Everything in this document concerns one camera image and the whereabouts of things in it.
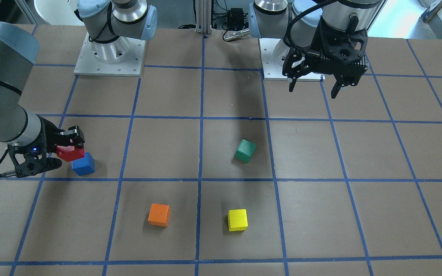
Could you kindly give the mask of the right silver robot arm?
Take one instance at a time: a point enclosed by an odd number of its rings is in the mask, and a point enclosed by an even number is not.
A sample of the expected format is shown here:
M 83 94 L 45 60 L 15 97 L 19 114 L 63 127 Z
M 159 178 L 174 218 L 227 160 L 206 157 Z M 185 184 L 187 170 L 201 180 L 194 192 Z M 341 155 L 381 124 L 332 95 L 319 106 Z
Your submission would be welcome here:
M 158 23 L 156 7 L 145 0 L 79 0 L 75 16 L 84 23 L 99 61 L 127 54 L 126 38 L 151 40 Z M 70 146 L 81 149 L 84 135 L 79 127 L 65 131 L 19 105 L 38 52 L 34 36 L 0 21 L 0 143 L 10 152 L 30 156 Z

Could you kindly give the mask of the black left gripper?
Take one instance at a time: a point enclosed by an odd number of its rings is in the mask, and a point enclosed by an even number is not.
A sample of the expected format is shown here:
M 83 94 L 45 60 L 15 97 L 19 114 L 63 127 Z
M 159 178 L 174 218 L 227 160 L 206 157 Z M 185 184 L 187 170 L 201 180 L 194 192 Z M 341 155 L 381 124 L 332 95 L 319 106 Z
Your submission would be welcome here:
M 339 91 L 360 80 L 359 42 L 317 42 L 296 49 L 289 47 L 282 73 L 291 80 L 289 92 L 293 92 L 298 78 L 309 73 L 327 74 L 335 77 L 331 98 Z

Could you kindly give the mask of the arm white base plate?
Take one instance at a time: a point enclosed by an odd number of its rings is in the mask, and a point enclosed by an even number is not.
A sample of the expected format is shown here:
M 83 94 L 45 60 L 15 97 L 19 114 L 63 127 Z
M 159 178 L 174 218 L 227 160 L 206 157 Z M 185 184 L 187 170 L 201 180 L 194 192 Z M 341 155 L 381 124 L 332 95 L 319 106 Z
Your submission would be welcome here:
M 74 74 L 81 76 L 140 77 L 146 41 L 119 37 L 109 44 L 89 41 L 86 34 Z
M 265 80 L 289 81 L 282 73 L 282 65 L 289 51 L 282 39 L 260 38 L 259 47 Z

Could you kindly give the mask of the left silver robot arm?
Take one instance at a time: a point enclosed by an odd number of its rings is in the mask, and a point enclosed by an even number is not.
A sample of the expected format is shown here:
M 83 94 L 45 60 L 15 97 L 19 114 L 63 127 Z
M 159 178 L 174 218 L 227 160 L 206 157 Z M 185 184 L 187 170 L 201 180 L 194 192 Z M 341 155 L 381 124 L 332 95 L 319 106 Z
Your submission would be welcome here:
M 280 39 L 287 49 L 281 73 L 292 92 L 310 73 L 332 75 L 334 99 L 357 86 L 369 69 L 368 30 L 381 0 L 255 0 L 249 7 L 250 35 Z

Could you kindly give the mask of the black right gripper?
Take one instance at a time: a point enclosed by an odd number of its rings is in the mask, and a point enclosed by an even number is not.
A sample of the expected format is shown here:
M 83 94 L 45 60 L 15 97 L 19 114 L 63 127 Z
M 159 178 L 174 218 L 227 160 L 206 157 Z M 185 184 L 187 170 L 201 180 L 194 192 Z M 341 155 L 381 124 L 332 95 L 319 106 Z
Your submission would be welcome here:
M 45 135 L 43 144 L 47 147 L 46 153 L 56 153 L 57 146 L 78 146 L 84 148 L 84 133 L 79 126 L 69 127 L 67 131 L 57 128 L 51 121 L 39 117 L 43 123 L 41 133 Z

